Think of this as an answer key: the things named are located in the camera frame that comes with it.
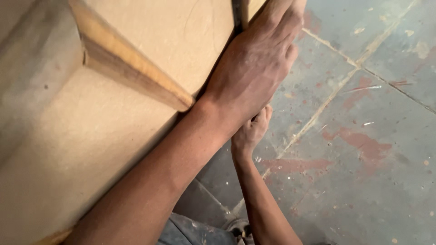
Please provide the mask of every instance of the hand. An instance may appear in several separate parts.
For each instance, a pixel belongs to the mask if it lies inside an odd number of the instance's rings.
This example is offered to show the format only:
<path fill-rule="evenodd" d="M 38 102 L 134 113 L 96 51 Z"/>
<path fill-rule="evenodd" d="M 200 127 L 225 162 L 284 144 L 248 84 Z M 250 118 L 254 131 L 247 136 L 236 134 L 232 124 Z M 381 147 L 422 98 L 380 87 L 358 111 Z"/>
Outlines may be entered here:
<path fill-rule="evenodd" d="M 232 137 L 232 156 L 236 159 L 249 158 L 253 154 L 254 148 L 265 135 L 269 120 L 273 114 L 273 108 L 270 105 L 265 106 L 256 115 L 256 118 L 248 120 Z"/>
<path fill-rule="evenodd" d="M 297 58 L 306 0 L 270 0 L 224 52 L 203 100 L 212 101 L 235 130 L 261 110 Z"/>

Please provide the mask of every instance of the dusty floor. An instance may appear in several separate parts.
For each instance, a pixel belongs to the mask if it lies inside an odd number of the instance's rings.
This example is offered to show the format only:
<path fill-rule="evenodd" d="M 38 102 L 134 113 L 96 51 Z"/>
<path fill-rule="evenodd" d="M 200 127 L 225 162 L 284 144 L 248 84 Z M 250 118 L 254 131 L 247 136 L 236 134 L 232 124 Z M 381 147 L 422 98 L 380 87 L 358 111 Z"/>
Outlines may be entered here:
<path fill-rule="evenodd" d="M 304 244 L 436 243 L 436 1 L 309 0 L 253 159 Z M 246 217 L 225 144 L 175 212 Z"/>

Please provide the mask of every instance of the concrete floor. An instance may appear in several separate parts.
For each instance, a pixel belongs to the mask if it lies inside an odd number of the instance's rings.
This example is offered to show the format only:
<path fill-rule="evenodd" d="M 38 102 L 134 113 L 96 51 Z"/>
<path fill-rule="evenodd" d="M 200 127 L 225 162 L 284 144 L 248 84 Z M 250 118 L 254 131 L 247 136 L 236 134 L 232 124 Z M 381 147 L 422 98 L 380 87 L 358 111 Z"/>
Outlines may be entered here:
<path fill-rule="evenodd" d="M 253 159 L 304 244 L 436 243 L 436 1 L 309 0 Z M 227 142 L 175 212 L 246 217 Z"/>

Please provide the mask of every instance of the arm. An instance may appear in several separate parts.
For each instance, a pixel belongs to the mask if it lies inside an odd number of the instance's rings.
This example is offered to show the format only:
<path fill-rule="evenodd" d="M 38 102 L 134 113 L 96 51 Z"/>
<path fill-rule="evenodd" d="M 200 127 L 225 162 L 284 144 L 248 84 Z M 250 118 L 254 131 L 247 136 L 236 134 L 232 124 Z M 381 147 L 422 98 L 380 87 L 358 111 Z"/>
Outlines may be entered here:
<path fill-rule="evenodd" d="M 232 158 L 256 244 L 303 245 L 256 169 L 252 153 L 262 139 L 273 109 L 267 105 L 232 137 Z"/>
<path fill-rule="evenodd" d="M 295 1 L 270 1 L 253 26 L 233 40 L 193 109 L 80 221 L 66 244 L 157 241 L 195 175 L 267 104 L 289 72 L 302 14 L 285 13 Z"/>

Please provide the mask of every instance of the gray pants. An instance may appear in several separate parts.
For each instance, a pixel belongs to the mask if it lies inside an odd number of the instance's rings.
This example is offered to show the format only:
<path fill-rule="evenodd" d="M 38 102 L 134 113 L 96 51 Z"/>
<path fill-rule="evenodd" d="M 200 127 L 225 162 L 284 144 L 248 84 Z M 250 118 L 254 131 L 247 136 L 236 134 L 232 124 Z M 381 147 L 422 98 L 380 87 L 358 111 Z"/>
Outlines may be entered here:
<path fill-rule="evenodd" d="M 158 245 L 236 245 L 231 232 L 172 213 L 160 234 Z"/>

